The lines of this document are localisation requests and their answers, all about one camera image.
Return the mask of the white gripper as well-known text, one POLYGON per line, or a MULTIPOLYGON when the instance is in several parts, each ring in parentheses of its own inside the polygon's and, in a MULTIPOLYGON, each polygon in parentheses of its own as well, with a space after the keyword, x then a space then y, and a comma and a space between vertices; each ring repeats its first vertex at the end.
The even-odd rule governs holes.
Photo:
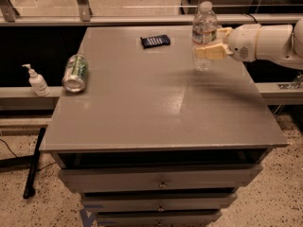
POLYGON ((218 28, 217 40, 219 43, 194 46, 193 54, 199 59, 223 60, 232 55, 236 61, 254 61, 260 29, 260 24, 242 25, 235 29, 232 27, 218 28))

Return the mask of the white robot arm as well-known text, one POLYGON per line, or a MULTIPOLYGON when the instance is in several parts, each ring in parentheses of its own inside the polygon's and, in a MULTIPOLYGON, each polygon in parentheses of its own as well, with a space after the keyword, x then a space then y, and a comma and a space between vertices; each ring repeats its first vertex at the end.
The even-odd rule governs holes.
POLYGON ((236 28, 219 28, 217 39, 204 45, 194 45, 197 59, 235 61, 271 61, 275 64, 303 69, 302 20, 295 26, 244 24, 236 28))

